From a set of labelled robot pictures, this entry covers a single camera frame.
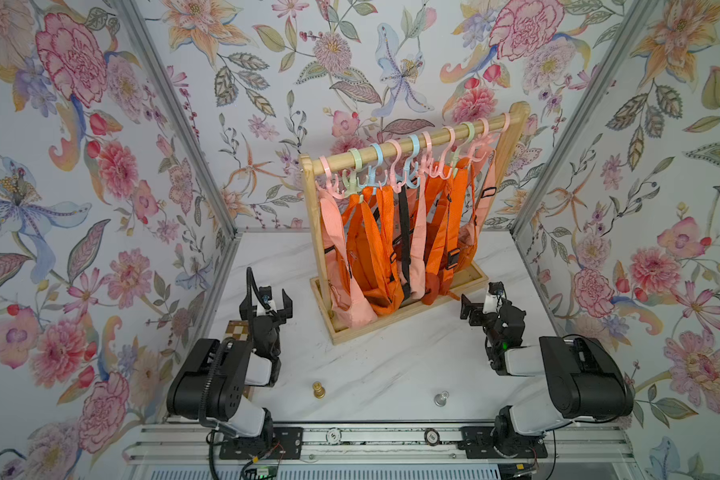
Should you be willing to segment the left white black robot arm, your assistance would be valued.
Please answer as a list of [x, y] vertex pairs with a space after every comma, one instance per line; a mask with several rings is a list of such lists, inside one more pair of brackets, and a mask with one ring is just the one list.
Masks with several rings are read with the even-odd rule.
[[233, 439], [266, 444], [274, 435], [271, 413], [244, 396], [247, 387], [272, 387], [282, 362], [280, 327], [293, 316], [291, 298], [271, 299], [271, 289], [249, 291], [240, 305], [249, 334], [199, 339], [172, 381], [166, 399], [170, 415], [196, 420]]

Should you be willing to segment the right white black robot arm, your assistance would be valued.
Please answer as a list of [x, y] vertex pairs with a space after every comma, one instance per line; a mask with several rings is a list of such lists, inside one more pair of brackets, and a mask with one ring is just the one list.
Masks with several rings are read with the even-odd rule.
[[498, 284], [489, 286], [481, 303], [460, 298], [460, 318], [485, 334], [491, 369], [531, 380], [532, 392], [496, 415], [489, 437], [494, 450], [516, 456], [575, 421], [609, 423], [632, 413], [634, 393], [600, 341], [574, 334], [526, 344], [525, 317]]

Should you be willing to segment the pink sling bag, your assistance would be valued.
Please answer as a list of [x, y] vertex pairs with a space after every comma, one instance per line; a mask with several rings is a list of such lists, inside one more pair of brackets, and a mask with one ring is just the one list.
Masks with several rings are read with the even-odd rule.
[[335, 198], [323, 188], [317, 189], [317, 195], [332, 311], [342, 326], [363, 327], [377, 315], [352, 274], [343, 218]]

